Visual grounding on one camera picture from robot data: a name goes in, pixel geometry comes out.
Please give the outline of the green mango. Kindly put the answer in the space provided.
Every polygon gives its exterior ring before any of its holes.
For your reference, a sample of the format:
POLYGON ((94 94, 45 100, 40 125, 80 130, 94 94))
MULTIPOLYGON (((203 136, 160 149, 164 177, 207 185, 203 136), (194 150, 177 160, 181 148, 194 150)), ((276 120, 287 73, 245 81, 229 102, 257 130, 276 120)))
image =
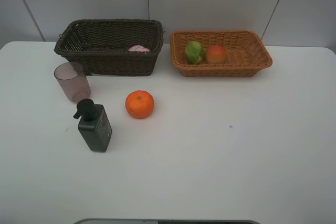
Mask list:
POLYGON ((198 41, 190 41, 185 47, 185 57, 189 64, 197 65, 204 59, 205 50, 198 41))

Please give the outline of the pink bottle white cap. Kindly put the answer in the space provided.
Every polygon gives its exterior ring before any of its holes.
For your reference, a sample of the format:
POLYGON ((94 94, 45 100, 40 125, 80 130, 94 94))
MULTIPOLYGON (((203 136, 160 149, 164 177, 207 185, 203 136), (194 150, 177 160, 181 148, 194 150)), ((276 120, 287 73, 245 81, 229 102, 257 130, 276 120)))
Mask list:
POLYGON ((129 52, 150 52, 150 49, 141 46, 141 45, 134 45, 128 49, 129 52))

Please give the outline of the purple translucent cup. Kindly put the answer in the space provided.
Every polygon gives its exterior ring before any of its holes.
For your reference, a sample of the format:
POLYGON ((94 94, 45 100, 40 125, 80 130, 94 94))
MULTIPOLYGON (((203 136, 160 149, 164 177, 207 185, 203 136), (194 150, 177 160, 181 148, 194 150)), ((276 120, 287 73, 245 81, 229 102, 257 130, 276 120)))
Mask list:
POLYGON ((54 71, 54 77, 69 101, 78 103, 90 98, 91 89, 80 63, 67 62, 59 65, 54 71))

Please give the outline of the round bread bun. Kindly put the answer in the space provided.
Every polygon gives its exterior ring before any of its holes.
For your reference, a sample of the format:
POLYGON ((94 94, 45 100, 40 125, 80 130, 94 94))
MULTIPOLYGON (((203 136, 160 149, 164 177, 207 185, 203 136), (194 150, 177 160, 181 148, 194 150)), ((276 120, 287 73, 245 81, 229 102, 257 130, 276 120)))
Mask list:
POLYGON ((205 61, 208 64, 223 64, 226 59, 226 50, 219 45, 212 45, 206 49, 205 61))

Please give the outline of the black pump bottle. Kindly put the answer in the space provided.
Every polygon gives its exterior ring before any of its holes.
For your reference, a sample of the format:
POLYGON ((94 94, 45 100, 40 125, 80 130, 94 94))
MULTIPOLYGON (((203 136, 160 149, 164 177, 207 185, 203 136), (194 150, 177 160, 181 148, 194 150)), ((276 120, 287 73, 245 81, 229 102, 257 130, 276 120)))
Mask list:
POLYGON ((91 99, 77 103, 75 119, 80 119, 78 130, 91 151, 104 153, 110 143, 112 128, 104 106, 91 99))

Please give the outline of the light brown wicker basket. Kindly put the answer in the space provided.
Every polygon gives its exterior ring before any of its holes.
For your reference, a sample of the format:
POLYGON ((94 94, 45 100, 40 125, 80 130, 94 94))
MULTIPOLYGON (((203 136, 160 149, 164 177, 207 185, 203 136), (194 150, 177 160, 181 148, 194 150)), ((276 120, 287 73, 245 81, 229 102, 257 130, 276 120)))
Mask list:
POLYGON ((170 36, 170 54, 174 67, 185 77, 252 77, 272 65, 272 58, 258 35, 245 30, 185 30, 170 36), (205 60, 193 65, 186 60, 185 47, 197 41, 204 49, 223 46, 226 58, 221 64, 205 60))

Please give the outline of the dark brown wicker basket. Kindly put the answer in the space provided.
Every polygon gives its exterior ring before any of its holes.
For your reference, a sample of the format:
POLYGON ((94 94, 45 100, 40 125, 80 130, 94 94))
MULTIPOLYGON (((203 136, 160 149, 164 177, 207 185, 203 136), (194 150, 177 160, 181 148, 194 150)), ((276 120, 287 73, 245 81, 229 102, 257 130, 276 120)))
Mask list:
POLYGON ((163 46, 163 27, 146 19, 80 19, 59 36, 54 52, 85 75, 149 76, 163 46), (141 45, 150 52, 129 52, 141 45))

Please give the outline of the orange tangerine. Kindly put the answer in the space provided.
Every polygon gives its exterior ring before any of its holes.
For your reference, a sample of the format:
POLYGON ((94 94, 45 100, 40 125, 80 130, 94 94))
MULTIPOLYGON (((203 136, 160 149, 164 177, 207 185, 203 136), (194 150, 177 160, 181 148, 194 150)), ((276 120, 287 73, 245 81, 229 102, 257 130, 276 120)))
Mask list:
POLYGON ((144 90, 130 93, 125 100, 125 108, 128 114, 135 119, 144 119, 154 111, 154 98, 144 90))

